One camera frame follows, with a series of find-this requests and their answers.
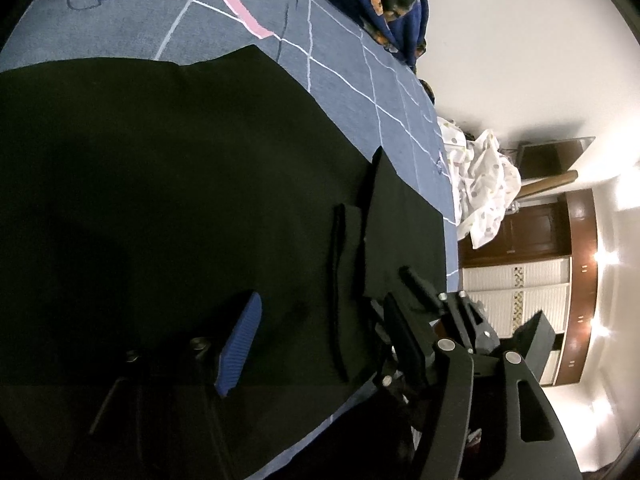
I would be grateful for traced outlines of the black pants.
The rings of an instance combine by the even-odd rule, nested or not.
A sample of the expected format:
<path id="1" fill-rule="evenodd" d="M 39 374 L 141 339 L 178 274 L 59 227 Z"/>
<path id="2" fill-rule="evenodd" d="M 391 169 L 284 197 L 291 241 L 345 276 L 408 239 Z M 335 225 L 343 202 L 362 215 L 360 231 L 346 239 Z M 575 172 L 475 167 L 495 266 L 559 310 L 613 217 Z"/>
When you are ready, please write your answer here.
<path id="1" fill-rule="evenodd" d="M 1 76 L 1 474 L 405 478 L 370 279 L 446 283 L 442 217 L 255 47 Z M 218 358 L 250 296 L 238 384 Z"/>

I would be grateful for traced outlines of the brown wooden wardrobe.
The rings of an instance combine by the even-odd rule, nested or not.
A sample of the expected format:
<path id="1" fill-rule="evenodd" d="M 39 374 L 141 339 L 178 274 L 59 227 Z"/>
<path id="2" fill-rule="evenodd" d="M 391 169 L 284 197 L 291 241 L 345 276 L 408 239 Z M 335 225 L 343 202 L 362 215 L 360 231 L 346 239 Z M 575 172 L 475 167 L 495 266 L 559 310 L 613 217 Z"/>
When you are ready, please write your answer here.
<path id="1" fill-rule="evenodd" d="M 596 313 L 598 229 L 593 192 L 559 195 L 503 219 L 496 237 L 474 249 L 458 244 L 462 288 L 484 304 L 501 338 L 541 311 L 554 331 L 544 386 L 582 378 Z"/>

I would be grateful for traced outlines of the white crumpled cloth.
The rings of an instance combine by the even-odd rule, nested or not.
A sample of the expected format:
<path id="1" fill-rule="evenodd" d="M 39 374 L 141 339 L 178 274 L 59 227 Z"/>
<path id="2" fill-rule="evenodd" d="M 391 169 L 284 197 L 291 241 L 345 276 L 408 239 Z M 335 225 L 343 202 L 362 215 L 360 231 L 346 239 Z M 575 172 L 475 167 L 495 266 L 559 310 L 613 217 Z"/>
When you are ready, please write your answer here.
<path id="1" fill-rule="evenodd" d="M 506 211 L 521 191 L 522 180 L 491 129 L 469 140 L 454 122 L 437 118 L 444 141 L 448 174 L 454 198 L 458 240 L 469 237 L 480 249 L 498 234 Z"/>

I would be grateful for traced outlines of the dark television screen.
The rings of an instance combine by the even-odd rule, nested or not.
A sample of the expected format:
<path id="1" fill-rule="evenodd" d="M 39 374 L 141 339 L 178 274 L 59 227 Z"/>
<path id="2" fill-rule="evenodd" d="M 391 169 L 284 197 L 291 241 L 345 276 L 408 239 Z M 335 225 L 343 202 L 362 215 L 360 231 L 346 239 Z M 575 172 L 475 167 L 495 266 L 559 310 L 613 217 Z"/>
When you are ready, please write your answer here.
<path id="1" fill-rule="evenodd" d="M 521 143 L 515 166 L 524 180 L 555 177 L 564 174 L 594 141 L 593 136 Z"/>

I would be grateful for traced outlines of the blue grey patterned bedsheet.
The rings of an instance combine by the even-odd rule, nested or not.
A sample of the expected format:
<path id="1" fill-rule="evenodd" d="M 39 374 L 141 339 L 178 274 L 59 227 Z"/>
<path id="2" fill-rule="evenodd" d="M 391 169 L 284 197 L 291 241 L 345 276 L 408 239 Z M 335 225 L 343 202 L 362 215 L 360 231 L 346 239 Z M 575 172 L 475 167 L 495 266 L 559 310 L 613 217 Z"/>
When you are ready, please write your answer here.
<path id="1" fill-rule="evenodd" d="M 1 52 L 1 76 L 42 63 L 129 58 L 189 66 L 255 47 L 317 102 L 365 158 L 386 151 L 398 176 L 442 217 L 445 278 L 454 284 L 450 177 L 434 105 L 414 71 L 377 44 L 329 0 L 34 0 Z M 406 476 L 412 475 L 416 427 L 401 400 L 392 404 L 410 429 Z M 296 479 L 320 430 L 247 479 Z"/>

